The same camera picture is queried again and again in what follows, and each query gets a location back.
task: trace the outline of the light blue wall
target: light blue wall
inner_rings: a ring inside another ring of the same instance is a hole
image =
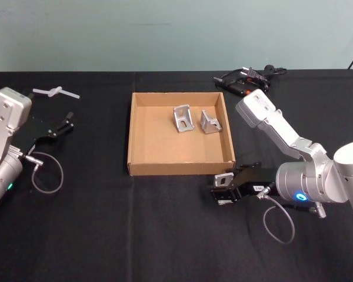
[[[353,1],[0,0],[0,71],[346,68]]]

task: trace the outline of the black tablecloth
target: black tablecloth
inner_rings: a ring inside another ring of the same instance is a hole
[[[270,205],[250,197],[218,207],[212,176],[130,177],[126,169],[131,93],[217,91],[220,72],[0,73],[0,88],[23,94],[61,85],[82,96],[37,97],[32,115],[58,122],[75,113],[75,130],[40,148],[63,165],[53,196],[32,189],[26,168],[0,202],[0,281],[353,281],[353,212],[326,204],[328,217],[291,211],[288,246],[267,235]],[[236,113],[224,93],[238,163],[289,161]],[[353,70],[293,70],[269,97],[303,137],[332,157],[353,141]],[[269,215],[281,236],[289,226]]]

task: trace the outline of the open cardboard box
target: open cardboard box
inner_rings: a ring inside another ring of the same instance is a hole
[[[194,130],[179,133],[176,106],[191,106]],[[205,134],[201,111],[217,118],[221,132]],[[133,93],[128,141],[130,175],[219,174],[235,165],[221,92]]]

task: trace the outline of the gray cable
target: gray cable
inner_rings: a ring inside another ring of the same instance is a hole
[[[265,196],[265,197],[263,197],[263,199],[272,201],[272,202],[274,202],[274,203],[276,204],[276,206],[269,207],[269,208],[264,212],[264,214],[263,214],[263,225],[264,225],[266,231],[268,232],[269,235],[272,236],[273,239],[275,239],[277,242],[279,242],[279,243],[281,243],[281,244],[290,244],[290,243],[292,243],[292,241],[293,241],[293,239],[294,239],[294,236],[295,236],[295,226],[294,226],[293,219],[290,217],[290,215],[289,215],[289,213],[287,212],[287,210],[285,210],[285,208],[284,208],[282,205],[280,205],[280,203],[279,203],[278,201],[276,201],[275,199],[272,199],[272,198],[269,197],[269,196]],[[266,224],[266,222],[265,222],[265,217],[267,216],[267,213],[268,213],[270,210],[272,210],[272,209],[274,209],[274,208],[276,208],[276,207],[279,207],[279,208],[285,213],[285,215],[287,216],[288,220],[290,221],[290,225],[291,225],[291,227],[292,227],[292,236],[291,236],[291,238],[290,238],[288,241],[282,241],[282,240],[280,240],[276,235],[274,235],[274,234],[269,230],[269,228],[268,228],[268,226],[267,226],[267,224]]]
[[[53,159],[55,161],[55,163],[59,166],[60,168],[60,173],[61,173],[61,179],[60,179],[60,185],[54,189],[54,190],[51,190],[51,191],[45,191],[45,190],[42,190],[41,188],[39,188],[36,184],[35,184],[35,181],[34,181],[34,176],[35,176],[35,172],[37,171],[36,169],[33,170],[33,174],[31,175],[31,183],[33,183],[33,186],[34,188],[36,188],[39,192],[43,193],[43,194],[52,194],[52,193],[55,193],[57,191],[59,191],[59,189],[61,188],[61,186],[63,185],[63,182],[64,182],[64,172],[63,172],[63,167],[61,166],[60,162],[58,160],[56,160],[56,158],[54,158],[53,156],[49,155],[49,154],[46,154],[46,153],[43,153],[43,152],[32,152],[32,154],[38,154],[38,155],[43,155],[43,156],[47,156],[47,157],[50,157],[51,159]]]

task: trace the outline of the table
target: table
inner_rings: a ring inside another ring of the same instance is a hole
[[[31,187],[32,166],[0,203],[0,281],[353,281],[353,212],[326,204],[328,217],[291,211],[297,234],[282,246],[267,235],[270,205],[251,197],[218,207],[212,176],[130,177],[126,169],[131,94],[217,91],[223,72],[13,72],[0,88],[64,89],[82,96],[36,98],[32,114],[75,130],[41,148],[63,165],[53,196]],[[224,93],[238,163],[277,167],[291,159],[245,124]],[[353,70],[292,70],[269,97],[303,137],[332,157],[353,141]],[[289,235],[281,213],[269,224]]]

